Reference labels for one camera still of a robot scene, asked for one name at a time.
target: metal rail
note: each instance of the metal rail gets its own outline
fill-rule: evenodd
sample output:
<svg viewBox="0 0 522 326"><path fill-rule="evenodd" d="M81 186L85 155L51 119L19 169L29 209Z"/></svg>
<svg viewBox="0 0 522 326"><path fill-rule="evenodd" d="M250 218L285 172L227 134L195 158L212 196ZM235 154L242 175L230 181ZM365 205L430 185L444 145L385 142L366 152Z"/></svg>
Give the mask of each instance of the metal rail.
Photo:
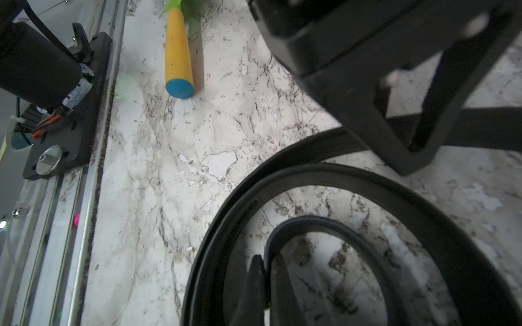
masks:
<svg viewBox="0 0 522 326"><path fill-rule="evenodd" d="M113 40L89 165L23 186L0 253L2 325L79 324L127 1L99 0L89 29Z"/></svg>

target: silver bolt head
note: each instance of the silver bolt head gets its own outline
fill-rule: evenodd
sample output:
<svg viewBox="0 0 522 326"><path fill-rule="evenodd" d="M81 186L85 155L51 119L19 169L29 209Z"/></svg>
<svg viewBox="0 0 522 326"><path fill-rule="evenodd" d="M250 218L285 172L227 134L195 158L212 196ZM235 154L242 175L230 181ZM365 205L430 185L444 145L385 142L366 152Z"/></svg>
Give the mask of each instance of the silver bolt head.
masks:
<svg viewBox="0 0 522 326"><path fill-rule="evenodd" d="M22 216L23 214L23 207L22 206L18 206L17 208L15 208L13 210L13 217L14 218L19 218L20 216Z"/></svg>

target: black cable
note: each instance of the black cable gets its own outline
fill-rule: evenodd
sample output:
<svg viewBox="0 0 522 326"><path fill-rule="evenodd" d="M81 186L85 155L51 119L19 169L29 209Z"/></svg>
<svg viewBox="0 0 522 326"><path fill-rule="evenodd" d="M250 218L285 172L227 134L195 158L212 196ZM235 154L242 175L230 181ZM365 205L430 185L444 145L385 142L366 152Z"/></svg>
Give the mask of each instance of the black cable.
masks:
<svg viewBox="0 0 522 326"><path fill-rule="evenodd" d="M20 117L20 98L19 97L16 97L16 117L17 118ZM26 134L23 132L22 124L20 122L16 122L16 124L18 125L18 129L20 129L20 133L22 134L22 137L25 139L27 144L29 146L31 146L32 142L29 141L29 139L27 138Z"/></svg>
<svg viewBox="0 0 522 326"><path fill-rule="evenodd" d="M32 11L31 6L29 6L29 3L27 0L15 0L16 3L22 7L29 19L33 22L33 24L38 27L38 29L43 33L43 35L51 41L55 46L58 47L58 49L62 50L63 53L67 54L71 59L78 62L78 60L74 57L74 55L59 41L56 36L54 36L53 32L51 32L47 26L45 26L44 23L38 18L38 16Z"/></svg>

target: black mount plate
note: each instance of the black mount plate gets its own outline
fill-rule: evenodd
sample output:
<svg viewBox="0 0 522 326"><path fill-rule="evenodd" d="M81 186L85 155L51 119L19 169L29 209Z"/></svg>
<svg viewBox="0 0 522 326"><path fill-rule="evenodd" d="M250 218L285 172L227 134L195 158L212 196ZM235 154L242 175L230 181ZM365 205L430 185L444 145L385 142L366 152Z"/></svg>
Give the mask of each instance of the black mount plate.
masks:
<svg viewBox="0 0 522 326"><path fill-rule="evenodd" d="M111 38L104 32L94 36L90 46L92 61L88 66L94 72L94 83L90 92L74 108L71 117L60 129L48 131L44 137L34 140L31 152L23 169L23 177L29 180L48 178L63 173L73 167L89 163L92 150L92 139L96 130L101 91L105 82L105 73L109 63ZM36 173L36 163L40 155L49 147L59 145L64 156L58 167L45 176Z"/></svg>

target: pink dot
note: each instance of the pink dot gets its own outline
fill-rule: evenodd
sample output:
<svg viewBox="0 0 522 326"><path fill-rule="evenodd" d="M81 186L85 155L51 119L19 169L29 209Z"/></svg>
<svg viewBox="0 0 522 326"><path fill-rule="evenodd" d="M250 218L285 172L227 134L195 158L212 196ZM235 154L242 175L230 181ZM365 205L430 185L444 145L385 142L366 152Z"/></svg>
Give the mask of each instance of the pink dot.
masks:
<svg viewBox="0 0 522 326"><path fill-rule="evenodd" d="M80 223L80 213L76 214L73 223L74 225L78 226L78 224Z"/></svg>

